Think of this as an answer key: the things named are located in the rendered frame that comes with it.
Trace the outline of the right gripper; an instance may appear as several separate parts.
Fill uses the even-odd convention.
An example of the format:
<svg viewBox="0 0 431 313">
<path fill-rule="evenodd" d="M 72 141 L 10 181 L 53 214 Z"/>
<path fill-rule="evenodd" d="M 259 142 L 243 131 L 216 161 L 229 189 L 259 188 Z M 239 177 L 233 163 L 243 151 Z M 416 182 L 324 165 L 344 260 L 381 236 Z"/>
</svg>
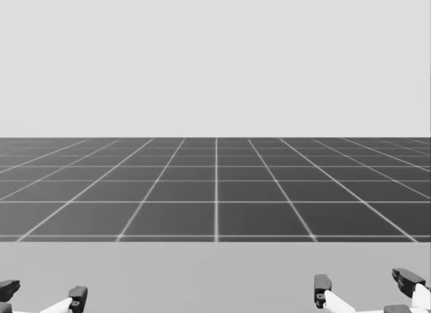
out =
<svg viewBox="0 0 431 313">
<path fill-rule="evenodd" d="M 431 308 L 431 286 L 416 273 L 404 269 L 392 269 L 392 277 L 401 293 L 411 299 L 412 308 Z M 324 313 L 356 313 L 356 310 L 332 292 L 332 281 L 326 274 L 314 276 L 314 304 Z M 391 304 L 383 308 L 383 313 L 411 313 L 405 304 Z"/>
</svg>

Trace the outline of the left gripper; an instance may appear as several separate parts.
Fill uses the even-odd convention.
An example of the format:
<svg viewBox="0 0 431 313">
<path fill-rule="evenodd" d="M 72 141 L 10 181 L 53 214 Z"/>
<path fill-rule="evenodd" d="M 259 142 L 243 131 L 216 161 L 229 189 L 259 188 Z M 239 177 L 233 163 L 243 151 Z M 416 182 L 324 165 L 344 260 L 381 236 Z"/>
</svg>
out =
<svg viewBox="0 0 431 313">
<path fill-rule="evenodd" d="M 20 280 L 9 279 L 0 281 L 0 313 L 13 313 L 13 308 L 8 302 L 20 289 Z M 84 313 L 88 298 L 88 288 L 86 286 L 75 286 L 70 289 L 68 296 L 39 313 Z"/>
</svg>

